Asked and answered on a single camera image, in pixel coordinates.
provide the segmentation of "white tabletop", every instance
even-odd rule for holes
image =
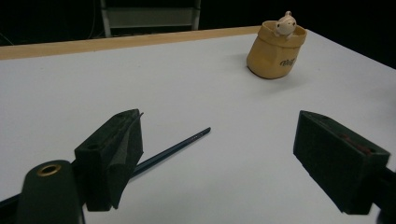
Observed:
[[[280,79],[253,75],[256,35],[0,61],[0,200],[111,116],[144,112],[141,161],[209,135],[134,179],[99,223],[375,223],[342,214],[292,153],[300,110],[326,115],[396,159],[396,71],[308,31]]]

